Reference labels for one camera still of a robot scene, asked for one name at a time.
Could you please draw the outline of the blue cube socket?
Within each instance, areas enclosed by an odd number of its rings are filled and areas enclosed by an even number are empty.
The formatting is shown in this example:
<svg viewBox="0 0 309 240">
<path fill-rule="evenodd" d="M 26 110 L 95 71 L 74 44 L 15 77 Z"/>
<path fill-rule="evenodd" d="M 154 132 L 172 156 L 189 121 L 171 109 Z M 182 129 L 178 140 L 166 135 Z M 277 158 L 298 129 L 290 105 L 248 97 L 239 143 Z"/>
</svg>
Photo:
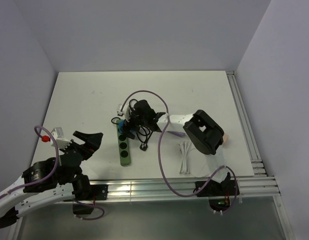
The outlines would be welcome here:
<svg viewBox="0 0 309 240">
<path fill-rule="evenodd" d="M 126 121 L 125 120 L 121 120 L 118 123 L 118 132 L 123 135 L 126 133 Z"/>
</svg>

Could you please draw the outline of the green power strip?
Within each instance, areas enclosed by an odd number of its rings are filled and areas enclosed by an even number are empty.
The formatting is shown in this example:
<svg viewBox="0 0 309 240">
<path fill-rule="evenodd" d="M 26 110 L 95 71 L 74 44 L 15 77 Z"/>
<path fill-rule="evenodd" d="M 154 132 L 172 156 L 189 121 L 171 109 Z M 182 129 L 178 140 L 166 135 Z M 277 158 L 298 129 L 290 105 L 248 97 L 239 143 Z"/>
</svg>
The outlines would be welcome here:
<svg viewBox="0 0 309 240">
<path fill-rule="evenodd" d="M 118 140 L 118 151 L 119 151 L 119 161 L 122 167 L 128 167 L 131 165 L 131 154 L 128 138 L 124 134 L 120 134 L 118 131 L 118 123 L 123 119 L 116 119 L 117 128 L 117 140 Z"/>
</svg>

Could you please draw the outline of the pink cube socket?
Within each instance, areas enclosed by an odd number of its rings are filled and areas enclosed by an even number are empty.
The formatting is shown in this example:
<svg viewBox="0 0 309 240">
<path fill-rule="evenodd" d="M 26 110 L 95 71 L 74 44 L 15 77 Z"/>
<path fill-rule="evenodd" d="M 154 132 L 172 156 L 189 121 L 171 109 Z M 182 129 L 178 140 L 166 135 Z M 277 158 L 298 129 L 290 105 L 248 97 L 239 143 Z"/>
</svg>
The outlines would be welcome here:
<svg viewBox="0 0 309 240">
<path fill-rule="evenodd" d="M 229 135 L 227 133 L 225 133 L 223 135 L 222 139 L 223 139 L 223 144 L 225 144 L 228 141 L 228 139 L 229 139 Z"/>
</svg>

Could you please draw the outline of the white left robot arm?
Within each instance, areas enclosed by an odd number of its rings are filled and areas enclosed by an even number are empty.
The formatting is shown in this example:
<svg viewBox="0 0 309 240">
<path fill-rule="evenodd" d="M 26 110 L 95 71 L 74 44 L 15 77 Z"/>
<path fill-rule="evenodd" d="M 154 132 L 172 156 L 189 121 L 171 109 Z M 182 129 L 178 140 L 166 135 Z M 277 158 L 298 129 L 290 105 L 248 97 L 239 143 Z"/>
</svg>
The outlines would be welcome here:
<svg viewBox="0 0 309 240">
<path fill-rule="evenodd" d="M 14 225 L 33 210 L 63 201 L 95 201 L 98 191 L 83 174 L 81 163 L 100 148 L 103 133 L 75 131 L 73 136 L 83 143 L 64 137 L 57 127 L 41 135 L 50 143 L 56 156 L 35 162 L 9 187 L 0 192 L 0 229 Z"/>
</svg>

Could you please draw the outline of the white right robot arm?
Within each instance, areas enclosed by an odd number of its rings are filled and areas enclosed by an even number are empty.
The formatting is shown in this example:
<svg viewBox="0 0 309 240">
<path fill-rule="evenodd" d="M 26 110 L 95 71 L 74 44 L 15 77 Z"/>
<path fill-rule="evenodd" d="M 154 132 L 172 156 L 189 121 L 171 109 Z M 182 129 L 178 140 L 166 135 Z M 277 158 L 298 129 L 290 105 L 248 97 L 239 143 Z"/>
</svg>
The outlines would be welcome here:
<svg viewBox="0 0 309 240">
<path fill-rule="evenodd" d="M 147 128 L 151 132 L 170 133 L 180 138 L 187 137 L 192 146 L 206 156 L 209 169 L 217 171 L 212 175 L 212 192 L 222 195 L 228 189 L 226 178 L 229 171 L 222 149 L 225 132 L 204 110 L 183 115 L 169 114 L 167 111 L 155 112 L 143 99 L 133 106 L 128 103 L 120 104 L 117 114 L 124 118 L 121 131 L 131 139 L 141 128 Z"/>
</svg>

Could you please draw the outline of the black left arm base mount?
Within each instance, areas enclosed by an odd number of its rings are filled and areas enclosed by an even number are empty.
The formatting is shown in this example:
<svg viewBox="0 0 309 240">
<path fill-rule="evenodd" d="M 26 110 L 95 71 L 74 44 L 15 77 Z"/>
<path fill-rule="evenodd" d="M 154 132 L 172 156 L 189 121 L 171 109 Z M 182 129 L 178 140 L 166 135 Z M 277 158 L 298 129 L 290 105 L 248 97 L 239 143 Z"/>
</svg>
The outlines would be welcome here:
<svg viewBox="0 0 309 240">
<path fill-rule="evenodd" d="M 72 212 L 74 216 L 85 221 L 92 221 L 102 218 L 105 215 L 105 210 L 97 204 L 97 201 L 105 201 L 107 196 L 108 185 L 91 185 L 90 191 L 72 201 Z M 91 216 L 94 210 L 100 211 L 100 215 Z"/>
</svg>

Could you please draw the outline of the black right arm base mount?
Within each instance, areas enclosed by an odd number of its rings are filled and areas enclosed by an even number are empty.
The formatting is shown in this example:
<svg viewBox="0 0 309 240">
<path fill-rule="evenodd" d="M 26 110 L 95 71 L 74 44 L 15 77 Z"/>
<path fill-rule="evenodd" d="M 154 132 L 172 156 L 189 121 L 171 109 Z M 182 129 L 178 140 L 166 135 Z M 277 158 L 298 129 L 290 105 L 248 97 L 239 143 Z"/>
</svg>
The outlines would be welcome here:
<svg viewBox="0 0 309 240">
<path fill-rule="evenodd" d="M 238 184 L 235 180 L 225 180 L 217 183 L 211 180 L 204 188 L 204 181 L 196 181 L 193 193 L 199 198 L 208 197 L 208 203 L 213 212 L 223 214 L 229 210 L 232 203 L 240 194 Z"/>
</svg>

